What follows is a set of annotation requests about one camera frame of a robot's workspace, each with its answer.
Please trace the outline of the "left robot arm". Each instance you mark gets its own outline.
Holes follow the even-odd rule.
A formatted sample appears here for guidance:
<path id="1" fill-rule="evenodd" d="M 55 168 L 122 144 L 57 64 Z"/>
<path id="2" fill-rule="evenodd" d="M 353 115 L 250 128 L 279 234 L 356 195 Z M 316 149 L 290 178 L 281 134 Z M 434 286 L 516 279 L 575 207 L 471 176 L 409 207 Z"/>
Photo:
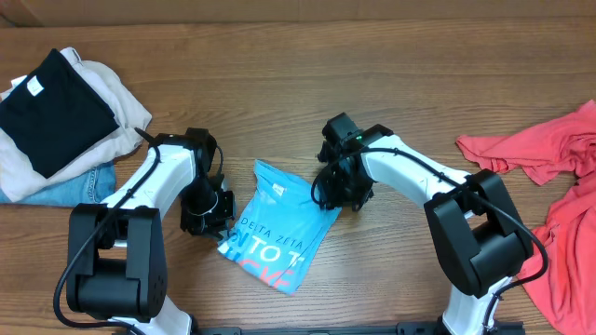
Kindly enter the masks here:
<path id="1" fill-rule="evenodd" d="M 71 212 L 54 314 L 70 328 L 196 334 L 196 319 L 167 294 L 162 221 L 179 200 L 183 231 L 217 241 L 229 236 L 235 197 L 221 171 L 210 174 L 223 151 L 205 128 L 190 127 L 182 135 L 138 133 L 148 143 L 139 169 L 99 204 L 79 204 Z"/>

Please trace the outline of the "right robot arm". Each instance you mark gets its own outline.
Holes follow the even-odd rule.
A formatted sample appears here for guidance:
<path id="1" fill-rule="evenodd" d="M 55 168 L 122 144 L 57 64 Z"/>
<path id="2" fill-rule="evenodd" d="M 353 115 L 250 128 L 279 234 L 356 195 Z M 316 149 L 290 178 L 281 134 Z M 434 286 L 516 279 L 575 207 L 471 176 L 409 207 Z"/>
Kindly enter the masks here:
<path id="1" fill-rule="evenodd" d="M 346 114 L 329 119 L 318 160 L 324 168 L 311 189 L 324 209 L 360 210 L 377 182 L 422 208 L 440 267 L 452 284 L 435 321 L 400 322 L 396 334 L 523 334 L 521 322 L 500 322 L 501 294 L 534 253 L 502 180 L 446 167 L 410 148 L 382 125 L 361 129 Z"/>

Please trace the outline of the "light blue t-shirt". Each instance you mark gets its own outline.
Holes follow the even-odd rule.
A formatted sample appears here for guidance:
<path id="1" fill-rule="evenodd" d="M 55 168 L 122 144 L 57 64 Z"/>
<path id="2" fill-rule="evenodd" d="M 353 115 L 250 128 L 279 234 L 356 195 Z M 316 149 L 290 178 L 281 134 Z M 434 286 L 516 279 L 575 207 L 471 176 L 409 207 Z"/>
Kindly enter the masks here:
<path id="1" fill-rule="evenodd" d="M 264 161 L 254 163 L 256 189 L 221 255 L 271 288 L 292 295 L 341 209 L 322 209 L 311 197 L 311 184 Z"/>

